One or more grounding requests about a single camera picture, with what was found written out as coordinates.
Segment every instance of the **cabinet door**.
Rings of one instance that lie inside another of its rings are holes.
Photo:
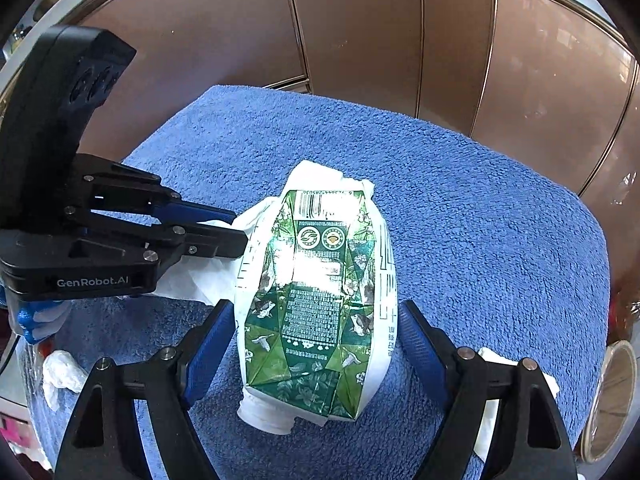
[[[82,24],[138,51],[82,138],[114,160],[210,86],[304,75],[289,0],[110,0]]]
[[[636,84],[611,150],[581,199],[607,239],[614,290],[640,262],[640,88]]]
[[[471,133],[491,46],[494,0],[424,0],[418,117]]]
[[[472,138],[579,192],[615,129],[632,57],[551,0],[498,0]]]
[[[415,116],[421,0],[295,0],[314,94]]]

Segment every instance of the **white tissue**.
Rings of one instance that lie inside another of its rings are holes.
[[[48,355],[42,364],[42,389],[49,407],[54,412],[60,407],[58,403],[60,388],[67,388],[79,394],[87,377],[87,373],[69,352],[56,350]]]
[[[501,355],[498,355],[489,348],[481,348],[478,353],[485,361],[491,363],[500,363],[505,365],[515,365],[516,361],[511,361]],[[552,395],[556,398],[556,395],[560,391],[560,386],[555,378],[550,375],[544,374],[546,384],[549,385]],[[478,438],[476,439],[476,445],[474,451],[483,462],[486,462],[486,456],[489,454],[489,446],[491,446],[491,439],[494,436],[495,419],[498,415],[498,403],[499,400],[488,400],[484,406],[484,415],[482,416],[482,422],[480,423],[480,430],[478,431]]]
[[[233,228],[244,231],[249,237],[262,212],[277,200],[270,196],[236,217],[233,224],[219,220],[202,222],[206,225]],[[158,280],[154,296],[173,298],[174,300],[201,301],[215,305],[219,300],[234,300],[236,280],[242,258],[198,258],[183,256]]]

